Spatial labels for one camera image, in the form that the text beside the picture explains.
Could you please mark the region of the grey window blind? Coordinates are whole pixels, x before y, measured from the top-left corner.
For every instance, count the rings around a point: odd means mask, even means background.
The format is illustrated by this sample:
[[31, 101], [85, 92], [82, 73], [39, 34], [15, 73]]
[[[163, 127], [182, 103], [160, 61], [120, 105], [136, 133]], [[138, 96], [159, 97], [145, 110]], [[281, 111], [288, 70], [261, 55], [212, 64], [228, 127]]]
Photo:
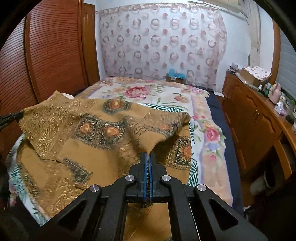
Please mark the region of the grey window blind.
[[280, 30], [280, 62], [276, 81], [295, 99], [296, 54], [282, 30]]

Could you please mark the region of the floral bed blanket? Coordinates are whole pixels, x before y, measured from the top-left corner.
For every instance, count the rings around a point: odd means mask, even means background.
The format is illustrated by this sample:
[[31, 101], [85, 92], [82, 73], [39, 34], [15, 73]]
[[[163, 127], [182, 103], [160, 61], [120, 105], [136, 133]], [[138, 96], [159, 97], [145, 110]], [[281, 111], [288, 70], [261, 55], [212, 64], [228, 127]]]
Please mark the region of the floral bed blanket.
[[154, 152], [184, 184], [206, 184], [243, 212], [231, 132], [214, 94], [193, 86], [109, 77], [77, 96], [55, 91], [26, 108], [6, 163], [10, 205], [39, 225], [93, 184], [128, 174]]

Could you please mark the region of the blue item in box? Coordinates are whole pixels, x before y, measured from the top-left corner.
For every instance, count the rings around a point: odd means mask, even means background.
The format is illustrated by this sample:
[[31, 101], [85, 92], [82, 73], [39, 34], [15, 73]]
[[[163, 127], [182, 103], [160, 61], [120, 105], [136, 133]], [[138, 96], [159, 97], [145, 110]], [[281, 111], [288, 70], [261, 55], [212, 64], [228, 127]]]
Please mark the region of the blue item in box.
[[177, 73], [173, 68], [171, 68], [166, 74], [167, 82], [177, 82], [180, 84], [186, 83], [186, 76], [183, 73]]

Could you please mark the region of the pink circle patterned curtain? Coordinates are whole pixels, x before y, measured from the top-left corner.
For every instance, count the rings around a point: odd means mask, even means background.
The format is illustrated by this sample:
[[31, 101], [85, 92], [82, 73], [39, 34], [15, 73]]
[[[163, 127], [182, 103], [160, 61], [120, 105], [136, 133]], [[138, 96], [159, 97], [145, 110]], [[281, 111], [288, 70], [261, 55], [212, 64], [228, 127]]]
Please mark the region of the pink circle patterned curtain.
[[108, 76], [164, 80], [170, 70], [186, 84], [216, 89], [227, 46], [218, 9], [201, 4], [134, 4], [99, 11]]

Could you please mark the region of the brown louvered wardrobe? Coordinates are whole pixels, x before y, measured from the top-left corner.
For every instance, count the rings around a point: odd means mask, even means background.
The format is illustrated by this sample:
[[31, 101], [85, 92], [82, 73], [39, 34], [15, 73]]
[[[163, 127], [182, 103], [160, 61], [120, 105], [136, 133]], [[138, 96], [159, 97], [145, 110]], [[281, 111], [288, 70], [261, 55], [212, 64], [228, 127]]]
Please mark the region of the brown louvered wardrobe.
[[1, 115], [99, 81], [94, 1], [41, 1], [1, 49]]

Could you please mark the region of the cardboard box with floral cloth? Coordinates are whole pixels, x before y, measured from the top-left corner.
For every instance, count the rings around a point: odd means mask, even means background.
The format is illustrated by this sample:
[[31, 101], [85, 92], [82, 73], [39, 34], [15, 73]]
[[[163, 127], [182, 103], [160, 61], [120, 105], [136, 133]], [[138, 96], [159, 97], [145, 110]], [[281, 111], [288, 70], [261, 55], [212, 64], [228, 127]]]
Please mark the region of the cardboard box with floral cloth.
[[255, 67], [243, 67], [240, 70], [240, 77], [249, 85], [259, 87], [259, 85], [265, 85], [272, 73], [259, 66]]

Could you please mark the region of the pink thermos jug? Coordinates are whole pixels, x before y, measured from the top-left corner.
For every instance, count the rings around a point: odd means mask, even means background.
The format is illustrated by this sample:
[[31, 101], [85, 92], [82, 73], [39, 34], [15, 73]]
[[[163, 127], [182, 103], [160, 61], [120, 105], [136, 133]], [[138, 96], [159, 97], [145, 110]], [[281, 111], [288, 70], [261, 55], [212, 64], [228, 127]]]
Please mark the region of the pink thermos jug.
[[277, 104], [280, 100], [280, 96], [281, 85], [279, 83], [275, 83], [269, 91], [268, 98], [273, 104]]

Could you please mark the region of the beige tied side curtain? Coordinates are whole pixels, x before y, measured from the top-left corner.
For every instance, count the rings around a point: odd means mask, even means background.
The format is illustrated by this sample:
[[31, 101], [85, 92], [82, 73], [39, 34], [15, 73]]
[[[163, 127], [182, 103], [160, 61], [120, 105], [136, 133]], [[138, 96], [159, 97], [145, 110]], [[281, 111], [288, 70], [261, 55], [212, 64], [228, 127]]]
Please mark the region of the beige tied side curtain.
[[249, 66], [255, 67], [260, 63], [261, 24], [258, 4], [255, 1], [240, 1], [241, 11], [248, 23], [251, 49]]

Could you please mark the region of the wooden sideboard cabinet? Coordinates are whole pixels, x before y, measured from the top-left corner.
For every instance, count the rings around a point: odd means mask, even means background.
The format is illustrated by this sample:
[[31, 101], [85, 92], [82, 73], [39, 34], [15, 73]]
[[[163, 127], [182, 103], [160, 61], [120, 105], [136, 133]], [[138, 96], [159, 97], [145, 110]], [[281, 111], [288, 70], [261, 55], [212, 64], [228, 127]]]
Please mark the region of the wooden sideboard cabinet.
[[284, 177], [295, 171], [295, 129], [267, 98], [226, 72], [223, 111], [232, 132], [241, 174], [245, 175], [274, 148]]

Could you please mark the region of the brown gold patterned shirt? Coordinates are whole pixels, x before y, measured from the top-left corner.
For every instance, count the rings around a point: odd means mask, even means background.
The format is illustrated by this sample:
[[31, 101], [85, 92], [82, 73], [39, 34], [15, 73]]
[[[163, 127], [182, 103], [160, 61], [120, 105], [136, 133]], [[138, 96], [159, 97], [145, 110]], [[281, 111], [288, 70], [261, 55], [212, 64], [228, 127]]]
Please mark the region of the brown gold patterned shirt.
[[126, 176], [141, 153], [154, 153], [169, 175], [187, 183], [190, 116], [120, 99], [69, 99], [54, 92], [23, 110], [20, 176], [48, 220], [88, 187]]

